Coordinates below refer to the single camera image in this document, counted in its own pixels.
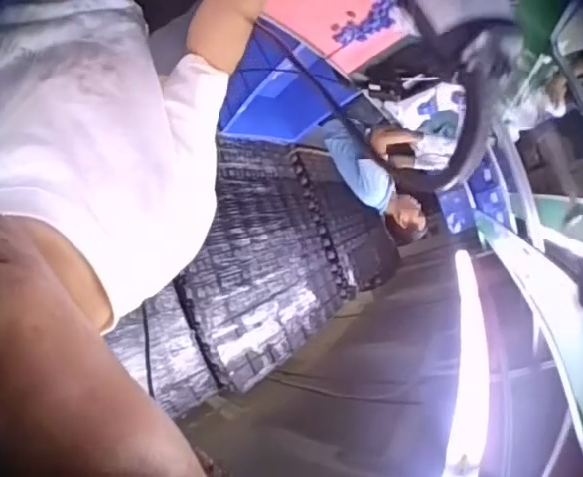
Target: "pink sign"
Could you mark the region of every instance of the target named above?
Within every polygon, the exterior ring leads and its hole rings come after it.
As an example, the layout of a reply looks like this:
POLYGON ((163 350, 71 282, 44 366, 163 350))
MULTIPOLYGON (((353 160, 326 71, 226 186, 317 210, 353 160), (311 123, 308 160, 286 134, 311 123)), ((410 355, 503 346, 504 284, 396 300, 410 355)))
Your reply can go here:
POLYGON ((344 46, 334 39, 347 22, 363 21, 374 3, 375 0, 268 0, 265 15, 348 74, 404 37, 389 27, 344 46))

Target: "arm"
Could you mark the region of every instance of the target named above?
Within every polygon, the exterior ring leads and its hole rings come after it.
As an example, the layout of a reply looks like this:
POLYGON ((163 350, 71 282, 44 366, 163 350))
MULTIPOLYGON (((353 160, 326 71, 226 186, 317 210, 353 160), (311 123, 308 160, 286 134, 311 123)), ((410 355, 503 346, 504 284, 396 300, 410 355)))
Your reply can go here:
POLYGON ((188 30, 188 50, 233 73, 265 0, 203 0, 188 30))
POLYGON ((24 475, 203 476, 179 429, 2 216, 0 464, 24 475))

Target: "sleeve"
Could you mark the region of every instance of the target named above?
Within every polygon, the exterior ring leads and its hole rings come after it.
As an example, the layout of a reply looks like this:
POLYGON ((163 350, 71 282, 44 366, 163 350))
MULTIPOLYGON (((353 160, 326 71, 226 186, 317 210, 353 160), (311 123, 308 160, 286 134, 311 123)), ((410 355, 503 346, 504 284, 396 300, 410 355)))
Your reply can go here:
POLYGON ((217 124, 228 82, 227 73, 194 54, 182 57, 162 81, 165 110, 177 150, 197 158, 210 153, 216 156, 217 124))
POLYGON ((339 120, 331 120, 322 126, 324 144, 344 182, 358 197, 363 197, 368 183, 360 169, 359 160, 364 159, 355 141, 339 120))

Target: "light blue shirt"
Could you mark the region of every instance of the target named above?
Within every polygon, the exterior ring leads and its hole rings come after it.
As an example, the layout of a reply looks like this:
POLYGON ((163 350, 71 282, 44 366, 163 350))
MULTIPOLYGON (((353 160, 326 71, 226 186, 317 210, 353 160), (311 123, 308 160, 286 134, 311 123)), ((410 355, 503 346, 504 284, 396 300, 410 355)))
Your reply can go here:
POLYGON ((360 151, 342 122, 333 119, 322 129, 335 167, 353 193, 369 207, 385 213, 395 192, 392 177, 360 151))
MULTIPOLYGON (((459 115, 454 111, 437 111, 428 116, 419 130, 425 134, 456 138, 459 115)), ((323 127, 324 143, 338 172, 353 193, 381 214, 386 212, 395 193, 392 177, 366 154, 360 151, 344 124, 333 119, 323 127)))

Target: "hand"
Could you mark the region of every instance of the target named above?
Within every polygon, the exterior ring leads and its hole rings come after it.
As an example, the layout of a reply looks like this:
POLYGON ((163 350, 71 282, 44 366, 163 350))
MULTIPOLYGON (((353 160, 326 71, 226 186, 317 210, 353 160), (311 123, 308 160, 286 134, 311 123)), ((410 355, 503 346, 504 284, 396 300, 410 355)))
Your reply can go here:
POLYGON ((558 107, 563 104, 567 94, 567 79, 565 76, 557 74, 553 77, 545 87, 545 92, 554 106, 558 107))
POLYGON ((404 129, 401 126, 379 126, 370 134, 370 145, 380 156, 387 154, 388 146, 393 144, 415 144, 423 135, 404 129))
POLYGON ((1 461, 34 475, 202 475, 16 224, 0 215, 1 461))

